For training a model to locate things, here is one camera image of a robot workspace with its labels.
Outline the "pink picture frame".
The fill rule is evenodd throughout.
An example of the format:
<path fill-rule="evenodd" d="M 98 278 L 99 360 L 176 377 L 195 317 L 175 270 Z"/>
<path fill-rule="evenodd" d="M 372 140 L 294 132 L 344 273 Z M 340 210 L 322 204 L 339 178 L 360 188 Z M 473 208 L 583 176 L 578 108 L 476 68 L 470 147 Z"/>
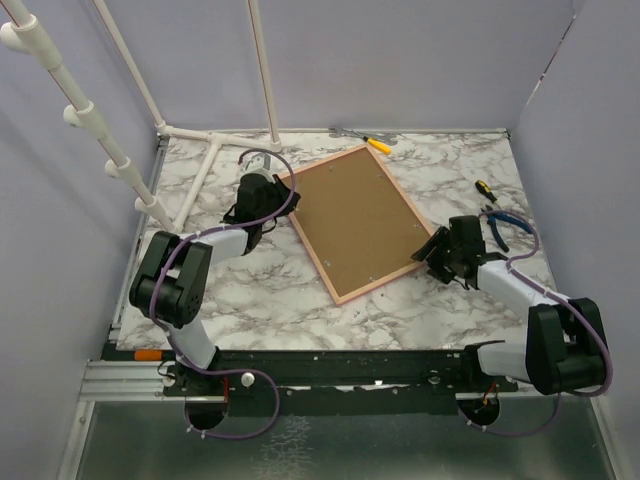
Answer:
<path fill-rule="evenodd" d="M 435 228 L 369 145 L 283 174 L 300 195 L 289 215 L 337 305 L 420 267 L 412 259 Z"/>

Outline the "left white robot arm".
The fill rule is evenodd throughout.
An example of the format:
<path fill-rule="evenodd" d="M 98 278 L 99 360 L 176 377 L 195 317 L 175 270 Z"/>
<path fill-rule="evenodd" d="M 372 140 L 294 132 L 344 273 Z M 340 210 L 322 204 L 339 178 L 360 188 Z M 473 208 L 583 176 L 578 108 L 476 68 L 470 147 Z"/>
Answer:
<path fill-rule="evenodd" d="M 153 235 L 129 290 L 129 303 L 167 336 L 178 360 L 189 366 L 186 382 L 206 395 L 220 385 L 212 364 L 217 347 L 197 319 L 211 266 L 252 252 L 263 225 L 293 212 L 300 194 L 274 175 L 241 177 L 236 202 L 222 223 L 184 238 L 159 231 Z"/>

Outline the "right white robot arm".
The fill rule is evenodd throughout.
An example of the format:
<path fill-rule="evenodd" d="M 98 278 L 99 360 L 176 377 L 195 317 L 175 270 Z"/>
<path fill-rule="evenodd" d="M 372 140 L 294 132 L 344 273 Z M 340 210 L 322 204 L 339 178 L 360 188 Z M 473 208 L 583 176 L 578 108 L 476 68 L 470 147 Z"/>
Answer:
<path fill-rule="evenodd" d="M 526 322 L 520 344 L 472 346 L 475 357 L 459 367 L 467 389 L 481 391 L 496 376 L 529 383 L 544 395 L 598 396 L 610 387 L 613 366 L 597 304 L 548 289 L 517 270 L 514 258 L 488 251 L 478 217 L 451 218 L 411 258 L 441 283 L 482 291 Z"/>

